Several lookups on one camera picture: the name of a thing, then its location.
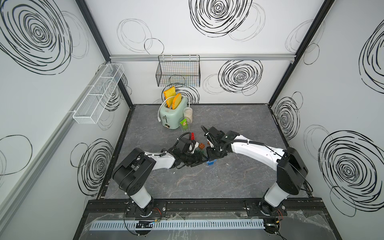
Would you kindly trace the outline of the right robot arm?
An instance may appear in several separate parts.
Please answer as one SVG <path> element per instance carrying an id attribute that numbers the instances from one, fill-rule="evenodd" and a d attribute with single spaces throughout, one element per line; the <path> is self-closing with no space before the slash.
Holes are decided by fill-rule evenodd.
<path id="1" fill-rule="evenodd" d="M 201 128 L 210 143 L 206 148 L 209 160 L 218 160 L 229 153 L 235 153 L 252 158 L 276 171 L 276 182 L 259 202 L 259 209 L 264 215 L 276 213 L 283 200 L 290 195 L 298 195 L 302 190 L 309 171 L 296 149 L 270 147 L 234 131 L 224 133 L 215 127 Z"/>

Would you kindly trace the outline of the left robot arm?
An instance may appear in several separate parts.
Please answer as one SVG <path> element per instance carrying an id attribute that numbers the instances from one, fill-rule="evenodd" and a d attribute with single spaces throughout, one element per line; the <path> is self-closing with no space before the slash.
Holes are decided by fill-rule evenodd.
<path id="1" fill-rule="evenodd" d="M 145 152 L 141 148 L 133 149 L 114 168 L 112 179 L 129 196 L 141 214 L 148 216 L 154 208 L 154 200 L 146 190 L 145 182 L 152 171 L 195 167 L 207 161 L 208 157 L 199 148 L 199 143 L 187 132 L 178 137 L 172 147 L 162 149 L 159 153 Z"/>

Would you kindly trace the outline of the light blue long lego brick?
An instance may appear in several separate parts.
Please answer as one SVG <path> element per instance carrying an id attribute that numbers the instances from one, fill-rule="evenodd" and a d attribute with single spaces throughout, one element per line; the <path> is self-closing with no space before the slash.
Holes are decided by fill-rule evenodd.
<path id="1" fill-rule="evenodd" d="M 212 166 L 217 160 L 213 160 L 213 161 L 207 161 L 206 164 L 208 166 Z"/>

